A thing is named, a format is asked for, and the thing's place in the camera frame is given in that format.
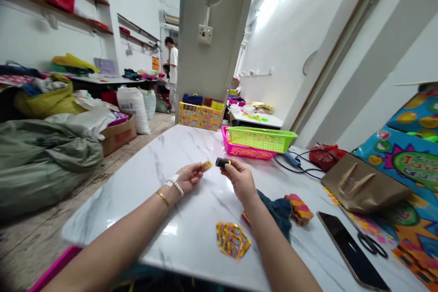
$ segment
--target brown paper bag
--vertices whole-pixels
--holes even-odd
[[[370,214],[412,194],[412,190],[352,154],[345,155],[321,183],[349,211]]]

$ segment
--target tiled floor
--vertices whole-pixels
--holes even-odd
[[[60,230],[72,214],[134,154],[174,125],[175,116],[155,113],[150,135],[138,135],[107,156],[90,179],[55,206],[0,228],[0,275],[8,291],[27,291],[64,252]]]

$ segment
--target smartphone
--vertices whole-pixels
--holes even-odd
[[[391,291],[377,270],[368,260],[362,249],[351,237],[338,217],[317,212],[325,230],[350,269],[355,280],[363,287],[375,291]]]

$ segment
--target electrical outlet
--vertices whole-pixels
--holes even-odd
[[[213,38],[213,28],[211,26],[205,26],[199,24],[198,41],[211,45],[211,39]]]

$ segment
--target pink basket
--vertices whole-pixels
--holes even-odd
[[[241,145],[230,143],[228,141],[229,131],[227,128],[228,128],[227,126],[223,126],[221,129],[222,129],[222,137],[224,138],[225,150],[227,151],[228,154],[233,156],[251,157],[260,160],[270,160],[277,154],[276,152],[265,151],[258,148],[241,146]]]
[[[77,246],[70,246],[66,249],[62,256],[60,256],[52,266],[47,269],[44,275],[40,277],[28,292],[41,291],[71,260],[73,260],[75,256],[79,254],[80,251],[82,251],[82,249]]]
[[[246,102],[239,102],[239,101],[231,99],[231,98],[228,98],[228,102],[229,102],[230,105],[231,104],[237,104],[237,106],[239,106],[239,107],[242,107],[242,106],[246,105]]]

